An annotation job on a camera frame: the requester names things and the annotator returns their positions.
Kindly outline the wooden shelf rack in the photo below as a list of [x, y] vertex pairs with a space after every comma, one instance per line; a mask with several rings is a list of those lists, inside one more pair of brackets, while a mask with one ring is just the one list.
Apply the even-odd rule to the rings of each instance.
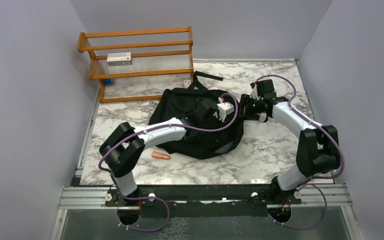
[[[93, 45], [91, 39], [138, 37], [150, 35], [170, 36], [173, 34], [187, 34], [187, 38], [182, 40], [141, 42], [141, 43], [118, 43]], [[142, 95], [142, 96], [105, 96], [108, 84], [103, 79], [125, 79], [143, 78], [155, 76], [180, 76], [188, 75], [184, 80], [191, 80], [193, 83], [194, 63], [193, 63], [193, 44], [194, 37], [191, 26], [160, 28], [160, 29], [141, 29], [128, 31], [110, 32], [81, 32], [77, 41], [79, 53], [89, 54], [90, 66], [88, 77], [92, 81], [99, 82], [97, 100], [101, 104], [112, 104], [122, 102], [138, 102], [148, 100], [158, 100], [161, 94]], [[107, 55], [112, 53], [131, 53], [132, 65], [109, 66], [107, 65]]]

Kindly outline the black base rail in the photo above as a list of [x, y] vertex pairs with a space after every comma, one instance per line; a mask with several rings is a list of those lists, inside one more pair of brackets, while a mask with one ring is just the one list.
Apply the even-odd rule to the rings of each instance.
[[124, 199], [115, 187], [104, 197], [105, 206], [142, 218], [267, 217], [268, 208], [290, 207], [302, 201], [295, 190], [280, 192], [269, 184], [139, 185]]

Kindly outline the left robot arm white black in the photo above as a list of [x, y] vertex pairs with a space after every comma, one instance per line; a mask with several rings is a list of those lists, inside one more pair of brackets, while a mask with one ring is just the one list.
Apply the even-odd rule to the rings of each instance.
[[238, 111], [237, 100], [228, 102], [222, 95], [218, 101], [204, 99], [187, 114], [163, 122], [140, 127], [123, 122], [100, 146], [101, 160], [98, 167], [110, 173], [119, 190], [118, 199], [124, 205], [132, 205], [137, 200], [138, 188], [133, 169], [143, 151], [168, 142], [181, 141], [189, 132], [222, 132], [234, 123]]

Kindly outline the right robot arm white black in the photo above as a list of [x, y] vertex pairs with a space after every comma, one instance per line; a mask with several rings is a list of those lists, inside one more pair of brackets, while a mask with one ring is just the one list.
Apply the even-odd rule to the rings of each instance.
[[240, 115], [246, 120], [258, 121], [261, 114], [286, 126], [297, 138], [295, 164], [274, 177], [268, 190], [269, 199], [280, 204], [311, 178], [337, 170], [342, 166], [338, 150], [338, 131], [332, 125], [313, 121], [292, 106], [285, 96], [278, 96], [271, 79], [250, 83], [251, 93], [242, 94]]

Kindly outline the blue object under shelf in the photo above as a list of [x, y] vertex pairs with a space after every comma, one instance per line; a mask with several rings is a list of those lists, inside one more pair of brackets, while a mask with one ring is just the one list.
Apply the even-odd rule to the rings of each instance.
[[105, 78], [103, 79], [103, 83], [106, 85], [111, 85], [113, 83], [113, 80], [111, 78]]

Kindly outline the black student backpack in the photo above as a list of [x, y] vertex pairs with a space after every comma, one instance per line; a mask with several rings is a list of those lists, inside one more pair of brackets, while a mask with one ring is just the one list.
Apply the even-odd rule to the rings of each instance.
[[[219, 101], [225, 91], [209, 90], [202, 85], [198, 78], [204, 77], [214, 80], [222, 80], [222, 77], [195, 71], [192, 75], [193, 82], [188, 88], [166, 89], [149, 119], [149, 125], [162, 123], [173, 117], [186, 117], [187, 123], [200, 129], [219, 129], [227, 125], [234, 114], [229, 114], [225, 122], [219, 121], [211, 116], [201, 120], [196, 113], [196, 107], [209, 99]], [[179, 153], [192, 158], [205, 160], [224, 155], [234, 150], [240, 143], [244, 134], [244, 119], [239, 115], [234, 119], [232, 125], [221, 131], [202, 132], [200, 130], [187, 130], [181, 140], [165, 142], [160, 148], [169, 154]]]

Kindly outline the small red white box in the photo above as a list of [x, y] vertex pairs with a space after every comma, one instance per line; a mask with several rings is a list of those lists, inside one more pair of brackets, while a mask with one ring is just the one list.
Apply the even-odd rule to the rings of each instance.
[[192, 83], [191, 80], [188, 80], [188, 79], [184, 80], [183, 81], [184, 88], [188, 89], [190, 87], [191, 83]]

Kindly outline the white red box on shelf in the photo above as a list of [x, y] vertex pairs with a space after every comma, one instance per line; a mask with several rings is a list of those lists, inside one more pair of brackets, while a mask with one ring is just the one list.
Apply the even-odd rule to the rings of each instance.
[[109, 66], [132, 65], [132, 53], [131, 52], [109, 53], [106, 58], [106, 63]]

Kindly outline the copper orange pen case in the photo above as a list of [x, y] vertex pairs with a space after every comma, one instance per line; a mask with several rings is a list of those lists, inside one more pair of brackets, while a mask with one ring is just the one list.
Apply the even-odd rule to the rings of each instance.
[[151, 156], [155, 159], [161, 159], [161, 160], [170, 160], [171, 159], [171, 156], [168, 155], [168, 154], [165, 154], [165, 153], [161, 153], [161, 152], [157, 152], [157, 151], [153, 151], [151, 153]]

